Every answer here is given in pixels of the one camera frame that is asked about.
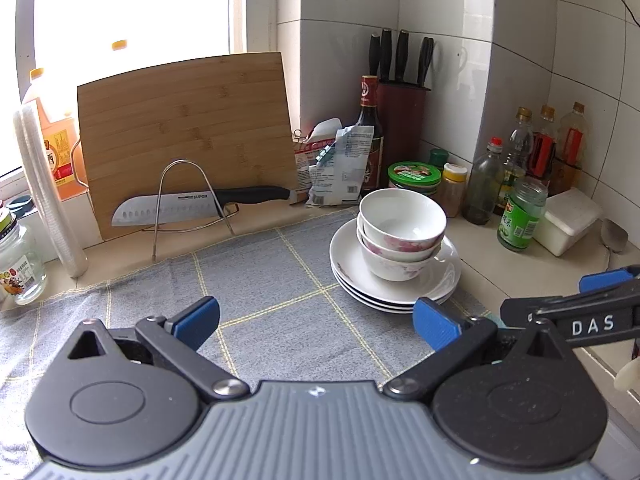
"barcode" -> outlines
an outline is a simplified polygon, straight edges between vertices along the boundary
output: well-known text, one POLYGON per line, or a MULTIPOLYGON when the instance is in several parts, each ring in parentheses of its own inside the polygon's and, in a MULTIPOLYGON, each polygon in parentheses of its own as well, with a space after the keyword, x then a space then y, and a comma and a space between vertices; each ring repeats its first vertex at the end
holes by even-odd
POLYGON ((527 227, 524 229, 523 238, 531 238, 533 236, 533 231, 536 230, 536 225, 538 225, 538 221, 535 222, 529 221, 527 223, 527 227))

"stack of plates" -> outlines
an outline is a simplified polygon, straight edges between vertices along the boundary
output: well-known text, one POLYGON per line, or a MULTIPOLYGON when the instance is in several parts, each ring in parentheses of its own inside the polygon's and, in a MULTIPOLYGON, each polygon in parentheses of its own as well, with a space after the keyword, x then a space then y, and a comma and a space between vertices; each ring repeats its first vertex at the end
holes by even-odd
POLYGON ((360 303, 383 312, 410 314, 418 298, 426 296, 444 303, 456 290, 462 262, 446 236, 438 254, 418 276, 407 282, 388 282, 367 268, 356 229, 356 220, 353 219, 335 232, 329 246, 329 257, 335 279, 347 294, 360 303))

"plastic wrap roll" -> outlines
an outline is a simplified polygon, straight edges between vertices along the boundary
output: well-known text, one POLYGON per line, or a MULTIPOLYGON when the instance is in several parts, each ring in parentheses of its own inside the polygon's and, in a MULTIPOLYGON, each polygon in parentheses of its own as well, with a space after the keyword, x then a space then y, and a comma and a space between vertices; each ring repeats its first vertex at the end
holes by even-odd
POLYGON ((27 178, 40 219, 49 232, 60 262, 68 275, 72 278, 82 276, 89 262, 71 230, 60 202, 44 149, 36 101, 22 105, 14 114, 14 129, 22 155, 24 176, 27 178))

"knife block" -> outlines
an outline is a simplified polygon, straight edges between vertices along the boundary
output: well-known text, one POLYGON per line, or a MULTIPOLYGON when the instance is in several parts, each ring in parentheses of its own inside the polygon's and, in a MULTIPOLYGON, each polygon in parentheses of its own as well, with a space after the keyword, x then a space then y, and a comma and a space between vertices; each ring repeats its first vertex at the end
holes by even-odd
POLYGON ((378 83, 378 116, 385 134, 380 187, 388 186, 388 167, 415 160, 420 147, 425 95, 430 89, 409 84, 378 83))

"window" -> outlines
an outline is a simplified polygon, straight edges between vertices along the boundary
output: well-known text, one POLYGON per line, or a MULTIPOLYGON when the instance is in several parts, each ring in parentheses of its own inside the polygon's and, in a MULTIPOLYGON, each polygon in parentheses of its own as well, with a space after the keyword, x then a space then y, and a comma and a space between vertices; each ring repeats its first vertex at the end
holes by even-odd
POLYGON ((21 165, 12 114, 30 69, 63 81, 73 105, 75 86, 113 73, 271 50, 274 13, 275 0, 0 0, 0 198, 21 165), (117 40, 127 40, 125 56, 111 51, 117 40))

